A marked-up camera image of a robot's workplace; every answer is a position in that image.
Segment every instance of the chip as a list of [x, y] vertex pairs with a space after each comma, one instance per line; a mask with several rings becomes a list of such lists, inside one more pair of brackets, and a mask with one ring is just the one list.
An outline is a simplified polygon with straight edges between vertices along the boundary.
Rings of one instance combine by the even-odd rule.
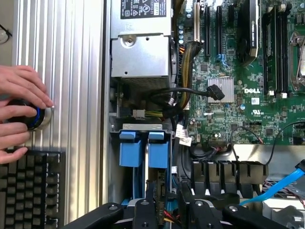
[[202, 72], [207, 72], [208, 71], [208, 65], [207, 64], [201, 64], [201, 66], [200, 66], [200, 70], [202, 71]]
[[231, 124], [231, 130], [235, 130], [238, 127], [238, 124]]
[[266, 129], [266, 136], [273, 136], [273, 129]]

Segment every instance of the blue plastic latch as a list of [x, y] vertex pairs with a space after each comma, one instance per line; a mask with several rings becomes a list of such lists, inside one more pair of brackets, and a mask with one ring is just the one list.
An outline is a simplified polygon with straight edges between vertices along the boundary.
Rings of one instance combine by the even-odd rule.
[[164, 140], [164, 132], [150, 132], [148, 134], [148, 140], [148, 167], [167, 168], [169, 142], [151, 142], [151, 140]]
[[136, 132], [122, 131], [120, 139], [120, 166], [139, 167], [142, 163], [141, 140], [136, 139]]

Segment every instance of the green circuit board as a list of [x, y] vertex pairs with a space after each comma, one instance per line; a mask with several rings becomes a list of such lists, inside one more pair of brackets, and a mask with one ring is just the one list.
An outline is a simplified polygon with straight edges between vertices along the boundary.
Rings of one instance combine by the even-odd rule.
[[[288, 16], [288, 35], [290, 37], [295, 31], [305, 35], [305, 25], [295, 26], [295, 14], [299, 13], [301, 1], [290, 1], [292, 10]], [[260, 136], [264, 144], [272, 144], [276, 134], [285, 125], [305, 120], [305, 88], [299, 91], [293, 89], [289, 79], [289, 98], [275, 98], [264, 94], [264, 63], [262, 49], [262, 33], [259, 32], [259, 52], [256, 60], [246, 67], [242, 67], [236, 57], [236, 24], [238, 18], [237, 4], [235, 9], [234, 26], [227, 26], [228, 6], [236, 1], [223, 1], [223, 39], [222, 51], [225, 54], [225, 66], [216, 57], [216, 35], [215, 35], [215, 10], [216, 1], [211, 3], [211, 56], [205, 57], [204, 48], [196, 56], [193, 65], [193, 89], [205, 91], [209, 79], [230, 78], [234, 80], [234, 102], [232, 103], [209, 103], [207, 98], [192, 95], [189, 102], [190, 120], [188, 125], [189, 136], [195, 142], [219, 141], [228, 142], [232, 129], [237, 126], [245, 126]], [[180, 30], [183, 28], [183, 42], [193, 41], [193, 31], [187, 22], [186, 14], [192, 14], [192, 0], [186, 1], [183, 12], [178, 20]], [[262, 14], [266, 5], [259, 6], [259, 25], [261, 25]], [[204, 38], [204, 20], [201, 19], [201, 36]], [[292, 56], [297, 53], [292, 48]], [[289, 73], [295, 74], [297, 69], [297, 58], [289, 58]], [[289, 127], [284, 131], [278, 143], [280, 145], [292, 145], [293, 136], [304, 137], [304, 129]], [[234, 142], [239, 144], [254, 143], [255, 137], [245, 131], [239, 131], [234, 136]]]

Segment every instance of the hand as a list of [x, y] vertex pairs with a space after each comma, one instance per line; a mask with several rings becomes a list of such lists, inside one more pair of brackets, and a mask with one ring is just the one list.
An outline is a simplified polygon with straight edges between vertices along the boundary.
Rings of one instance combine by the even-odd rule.
[[54, 106], [38, 73], [29, 66], [0, 65], [0, 94], [9, 94], [45, 109]]
[[4, 149], [24, 144], [31, 136], [24, 123], [4, 124], [2, 121], [12, 117], [36, 115], [36, 110], [29, 106], [6, 106], [9, 101], [0, 101], [0, 164], [19, 160], [28, 151], [26, 147], [21, 147], [12, 154], [8, 154]]

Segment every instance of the sheet metal panel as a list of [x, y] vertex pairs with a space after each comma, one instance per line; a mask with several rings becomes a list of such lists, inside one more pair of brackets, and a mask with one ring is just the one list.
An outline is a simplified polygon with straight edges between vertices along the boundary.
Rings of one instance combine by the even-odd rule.
[[68, 223], [99, 205], [104, 1], [15, 0], [13, 64], [34, 67], [55, 102], [33, 149], [67, 152]]

